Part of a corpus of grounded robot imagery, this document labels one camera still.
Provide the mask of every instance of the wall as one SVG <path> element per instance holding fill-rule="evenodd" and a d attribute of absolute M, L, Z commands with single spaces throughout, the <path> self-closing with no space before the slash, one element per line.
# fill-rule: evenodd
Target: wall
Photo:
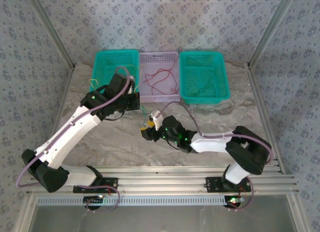
<path fill-rule="evenodd" d="M 0 231 L 9 232 L 24 198 L 21 153 L 49 137 L 70 69 L 27 0 L 0 1 Z"/>
<path fill-rule="evenodd" d="M 41 0 L 74 62 L 102 49 L 214 49 L 247 62 L 279 0 Z"/>
<path fill-rule="evenodd" d="M 320 0 L 294 0 L 254 69 L 285 164 L 320 231 Z"/>

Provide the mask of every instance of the red wire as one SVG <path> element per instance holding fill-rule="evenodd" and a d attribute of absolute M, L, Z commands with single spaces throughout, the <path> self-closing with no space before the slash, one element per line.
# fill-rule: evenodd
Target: red wire
<path fill-rule="evenodd" d="M 151 93 L 152 93 L 152 95 L 154 94 L 153 89 L 157 90 L 158 92 L 160 92 L 160 93 L 163 94 L 163 95 L 168 95 L 168 94 L 166 94 L 166 93 L 163 93 L 163 92 L 160 91 L 159 89 L 155 88 L 155 85 L 156 85 L 157 83 L 159 83 L 159 82 L 162 82 L 162 81 L 166 80 L 166 79 L 170 76 L 170 74 L 172 75 L 172 77 L 173 77 L 173 79 L 174 79 L 174 81 L 175 81 L 175 87 L 174 87 L 174 89 L 173 89 L 173 88 L 170 89 L 170 91 L 173 91 L 173 93 L 171 93 L 171 94 L 169 94 L 169 95 L 173 95 L 173 94 L 177 94 L 177 93 L 178 93 L 179 89 L 177 90 L 177 80 L 176 80 L 175 76 L 173 75 L 173 73 L 171 72 L 171 70 L 172 70 L 172 69 L 174 68 L 174 66 L 175 66 L 175 63 L 176 63 L 177 59 L 178 59 L 178 56 L 177 56 L 176 59 L 174 60 L 173 66 L 172 66 L 172 68 L 170 68 L 170 69 L 162 69 L 162 68 L 160 68 L 160 69 L 158 69 L 158 71 L 157 71 L 155 74 L 145 74 L 145 75 L 144 75 L 144 76 L 145 76 L 145 81 L 143 81 L 143 82 L 146 82 L 146 83 L 148 84 L 148 86 L 151 87 Z M 163 72 L 163 71 L 167 71 L 167 72 L 168 72 L 168 75 L 167 75 L 164 79 L 155 82 L 155 83 L 151 86 L 151 85 L 149 84 L 149 81 L 150 81 L 154 76 L 156 76 L 158 73 Z"/>

